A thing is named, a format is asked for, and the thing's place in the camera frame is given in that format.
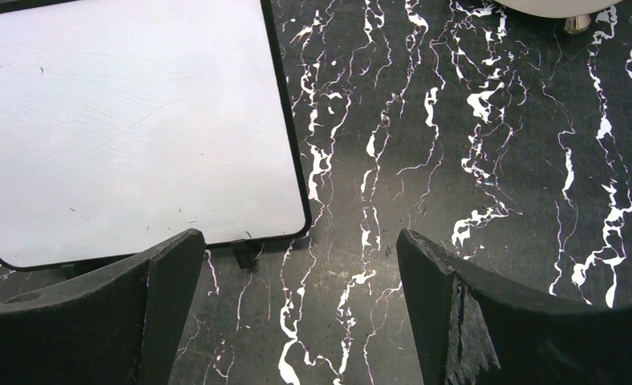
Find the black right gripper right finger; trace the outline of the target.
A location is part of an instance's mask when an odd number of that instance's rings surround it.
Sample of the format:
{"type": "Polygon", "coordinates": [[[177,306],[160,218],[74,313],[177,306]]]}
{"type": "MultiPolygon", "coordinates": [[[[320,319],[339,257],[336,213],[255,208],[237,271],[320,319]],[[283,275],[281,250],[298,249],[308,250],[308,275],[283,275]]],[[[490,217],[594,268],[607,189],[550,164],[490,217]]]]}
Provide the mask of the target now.
{"type": "Polygon", "coordinates": [[[399,274],[426,384],[632,384],[632,306],[524,286],[405,229],[399,274]]]}

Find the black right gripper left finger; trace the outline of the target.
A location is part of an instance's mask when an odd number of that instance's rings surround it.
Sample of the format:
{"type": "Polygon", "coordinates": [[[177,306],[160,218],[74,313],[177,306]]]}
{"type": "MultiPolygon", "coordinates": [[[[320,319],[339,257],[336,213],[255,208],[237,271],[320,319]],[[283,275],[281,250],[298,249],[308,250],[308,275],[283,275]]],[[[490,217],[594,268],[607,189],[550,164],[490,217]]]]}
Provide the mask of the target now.
{"type": "Polygon", "coordinates": [[[205,250],[187,229],[0,303],[0,384],[166,384],[205,250]]]}

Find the black framed whiteboard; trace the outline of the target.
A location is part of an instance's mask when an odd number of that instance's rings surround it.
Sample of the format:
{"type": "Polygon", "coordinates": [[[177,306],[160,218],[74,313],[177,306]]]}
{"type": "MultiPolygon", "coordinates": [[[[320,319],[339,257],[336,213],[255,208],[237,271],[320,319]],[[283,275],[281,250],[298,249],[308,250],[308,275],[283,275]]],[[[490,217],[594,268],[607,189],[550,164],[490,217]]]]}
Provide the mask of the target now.
{"type": "Polygon", "coordinates": [[[270,2],[0,1],[0,264],[310,225],[270,2]]]}

